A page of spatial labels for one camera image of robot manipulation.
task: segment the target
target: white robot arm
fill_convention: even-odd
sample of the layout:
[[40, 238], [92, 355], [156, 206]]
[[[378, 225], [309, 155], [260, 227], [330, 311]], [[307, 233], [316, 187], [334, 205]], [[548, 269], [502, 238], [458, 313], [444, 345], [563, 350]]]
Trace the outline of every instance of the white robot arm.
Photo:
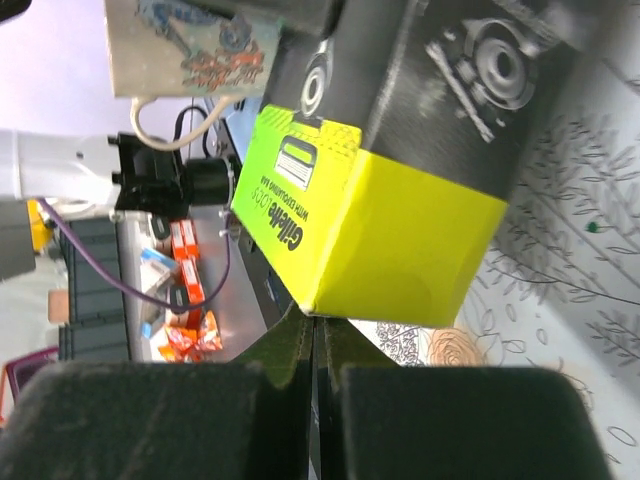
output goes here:
[[114, 207], [120, 152], [106, 135], [59, 137], [0, 130], [0, 200], [56, 197]]

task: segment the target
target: white cable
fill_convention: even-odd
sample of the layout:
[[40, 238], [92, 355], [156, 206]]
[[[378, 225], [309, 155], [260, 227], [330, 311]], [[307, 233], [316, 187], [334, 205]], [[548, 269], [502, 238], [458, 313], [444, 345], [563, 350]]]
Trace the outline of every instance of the white cable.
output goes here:
[[244, 100], [244, 98], [245, 97], [241, 95], [229, 95], [226, 97], [220, 97], [220, 100], [217, 102], [216, 106], [211, 111], [209, 116], [204, 120], [204, 122], [202, 122], [202, 125], [200, 125], [198, 128], [193, 129], [187, 135], [185, 135], [184, 137], [174, 142], [163, 142], [163, 141], [158, 141], [151, 138], [149, 135], [147, 135], [147, 133], [143, 130], [142, 126], [140, 125], [140, 111], [144, 108], [145, 105], [155, 102], [156, 97], [137, 97], [137, 98], [134, 98], [133, 101], [131, 102], [131, 112], [130, 112], [131, 126], [133, 127], [133, 131], [135, 132], [137, 137], [140, 139], [140, 141], [145, 145], [147, 145], [148, 147], [151, 147], [155, 150], [160, 150], [163, 152], [172, 152], [186, 145], [189, 145], [200, 135], [204, 134], [204, 132], [209, 130], [211, 125], [213, 125], [213, 123], [218, 119], [218, 117], [220, 117], [222, 112], [227, 107], [229, 107], [230, 105], [233, 105], [234, 103]]

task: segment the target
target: floral wallpaper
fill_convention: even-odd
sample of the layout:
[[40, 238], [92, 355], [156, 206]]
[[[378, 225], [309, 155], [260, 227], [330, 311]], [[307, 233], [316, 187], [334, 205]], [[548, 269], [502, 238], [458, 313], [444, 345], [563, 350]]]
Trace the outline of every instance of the floral wallpaper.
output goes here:
[[527, 148], [511, 207], [451, 329], [353, 320], [402, 365], [531, 365], [580, 394], [612, 472], [640, 471], [637, 2]]

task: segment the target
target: gillette logo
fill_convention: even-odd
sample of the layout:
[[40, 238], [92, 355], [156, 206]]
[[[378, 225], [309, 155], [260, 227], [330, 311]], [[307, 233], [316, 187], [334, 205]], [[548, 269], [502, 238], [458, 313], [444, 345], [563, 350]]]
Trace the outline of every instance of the gillette logo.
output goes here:
[[273, 202], [269, 208], [269, 225], [278, 233], [278, 240], [287, 245], [289, 251], [293, 252], [302, 243], [304, 231], [302, 228], [285, 212], [282, 207]]

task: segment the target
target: gillette box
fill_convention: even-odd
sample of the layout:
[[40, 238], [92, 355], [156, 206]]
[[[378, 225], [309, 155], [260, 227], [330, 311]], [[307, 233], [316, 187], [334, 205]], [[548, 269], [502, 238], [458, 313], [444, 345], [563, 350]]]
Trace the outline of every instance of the gillette box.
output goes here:
[[453, 322], [597, 24], [566, 3], [346, 0], [288, 39], [233, 209], [306, 313]]

